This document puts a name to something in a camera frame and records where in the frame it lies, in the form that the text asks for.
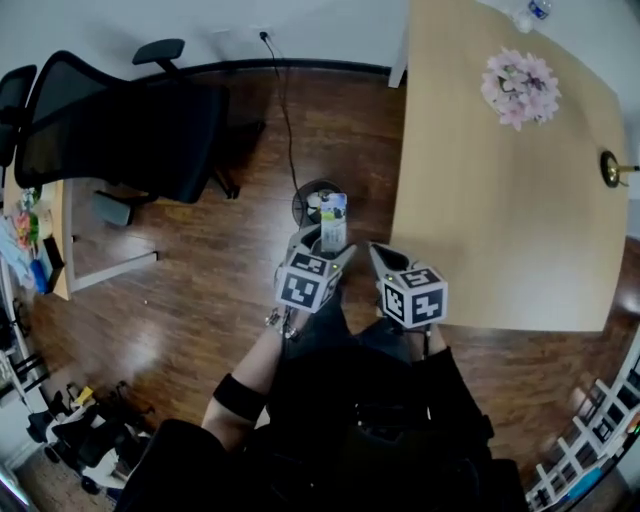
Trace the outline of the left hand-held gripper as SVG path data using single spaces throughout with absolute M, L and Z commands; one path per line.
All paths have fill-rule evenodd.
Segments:
M 313 254 L 321 239 L 321 225 L 313 224 L 294 233 L 275 277 L 276 302 L 307 313 L 317 313 L 334 296 L 346 266 L 357 251 L 356 244 L 340 252 Z

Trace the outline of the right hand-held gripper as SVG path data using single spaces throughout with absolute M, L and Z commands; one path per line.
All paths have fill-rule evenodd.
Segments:
M 386 316 L 407 329 L 446 318 L 448 283 L 433 267 L 378 242 L 369 243 L 369 256 Z

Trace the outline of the small milk carton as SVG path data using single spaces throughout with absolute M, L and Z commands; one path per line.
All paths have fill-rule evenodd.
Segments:
M 347 242 L 347 195 L 330 193 L 321 201 L 321 250 L 340 252 Z

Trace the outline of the black round trash bin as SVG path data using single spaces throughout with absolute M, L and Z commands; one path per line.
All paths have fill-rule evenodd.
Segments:
M 304 185 L 294 194 L 292 200 L 292 215 L 300 229 L 313 224 L 320 224 L 320 208 L 307 207 L 307 197 L 312 193 L 318 193 L 321 200 L 330 193 L 344 193 L 333 181 L 328 179 L 315 179 Z

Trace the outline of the person's right forearm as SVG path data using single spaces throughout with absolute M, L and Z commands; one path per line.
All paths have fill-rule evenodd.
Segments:
M 418 339 L 421 343 L 423 359 L 443 352 L 448 348 L 437 324 L 428 325 L 423 332 L 418 334 Z

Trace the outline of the person's left forearm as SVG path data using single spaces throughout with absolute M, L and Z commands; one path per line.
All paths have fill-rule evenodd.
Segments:
M 248 406 L 220 402 L 213 396 L 206 408 L 202 428 L 211 433 L 227 452 L 240 449 L 255 429 L 269 394 L 283 348 L 283 335 L 266 328 L 230 374 L 243 389 L 241 398 L 251 396 Z

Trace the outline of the beige wooden table edge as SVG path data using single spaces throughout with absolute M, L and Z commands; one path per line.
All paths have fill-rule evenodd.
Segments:
M 628 194 L 599 156 L 626 156 L 616 94 L 539 33 L 477 0 L 411 0 L 403 148 L 391 243 L 449 284 L 447 322 L 481 329 L 604 328 L 618 283 Z M 547 61 L 560 108 L 502 125 L 481 94 L 502 49 Z

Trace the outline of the person's black top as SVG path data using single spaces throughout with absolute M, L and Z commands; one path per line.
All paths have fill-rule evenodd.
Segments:
M 319 350 L 281 365 L 267 403 L 234 452 L 163 422 L 114 512 L 529 512 L 450 351 Z

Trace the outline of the pink flowers in white pot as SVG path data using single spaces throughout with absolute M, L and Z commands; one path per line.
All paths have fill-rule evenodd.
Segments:
M 559 81 L 546 61 L 531 53 L 502 48 L 487 60 L 481 93 L 502 125 L 520 131 L 525 122 L 554 118 L 561 98 Z

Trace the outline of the black office chair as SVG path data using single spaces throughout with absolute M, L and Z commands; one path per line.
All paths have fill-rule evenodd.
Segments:
M 22 189 L 94 178 L 147 201 L 193 204 L 215 180 L 237 198 L 229 165 L 265 124 L 230 124 L 229 89 L 197 84 L 174 65 L 184 46 L 171 38 L 137 50 L 133 65 L 164 71 L 152 82 L 116 78 L 64 50 L 42 68 L 8 72 L 0 78 L 0 166 Z

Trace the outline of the white shade brass table lamp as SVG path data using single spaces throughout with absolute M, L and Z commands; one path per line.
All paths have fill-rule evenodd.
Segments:
M 609 150 L 601 152 L 599 157 L 599 168 L 605 185 L 612 189 L 619 186 L 629 187 L 629 183 L 625 178 L 625 175 L 640 172 L 639 165 L 619 164 L 615 155 Z

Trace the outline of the small white-legged desk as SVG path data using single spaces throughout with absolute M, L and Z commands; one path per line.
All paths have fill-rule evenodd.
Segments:
M 141 256 L 129 258 L 111 267 L 77 277 L 74 269 L 73 235 L 72 235 L 72 185 L 70 181 L 57 181 L 46 185 L 52 192 L 51 198 L 43 202 L 45 217 L 50 219 L 44 227 L 58 248 L 64 266 L 53 287 L 52 293 L 69 301 L 73 292 L 88 288 L 102 281 L 122 275 L 126 272 L 141 269 L 158 261 L 158 253 L 152 251 Z M 27 256 L 27 246 L 21 245 L 19 233 L 14 220 L 17 218 L 17 206 L 23 197 L 16 180 L 14 164 L 4 170 L 3 210 L 0 219 L 5 220 L 9 242 L 21 256 Z

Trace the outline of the white shelf rack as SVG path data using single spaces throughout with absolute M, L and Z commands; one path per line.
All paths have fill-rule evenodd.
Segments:
M 640 327 L 611 384 L 578 391 L 566 434 L 536 466 L 525 493 L 529 512 L 565 512 L 593 490 L 640 438 Z

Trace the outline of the clear plastic water bottle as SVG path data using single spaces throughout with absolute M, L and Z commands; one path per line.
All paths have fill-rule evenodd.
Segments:
M 551 14 L 553 0 L 517 0 L 511 19 L 522 33 L 529 33 Z

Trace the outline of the pile of colourful desk clutter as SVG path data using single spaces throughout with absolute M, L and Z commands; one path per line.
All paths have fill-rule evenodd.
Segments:
M 42 188 L 23 190 L 16 201 L 3 205 L 0 214 L 0 256 L 26 289 L 46 294 L 50 290 L 39 244 L 52 234 L 49 204 Z

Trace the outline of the white table frame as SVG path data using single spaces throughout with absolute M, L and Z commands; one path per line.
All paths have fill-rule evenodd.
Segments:
M 406 23 L 400 38 L 397 54 L 390 68 L 388 87 L 397 89 L 408 67 L 409 57 L 409 24 Z

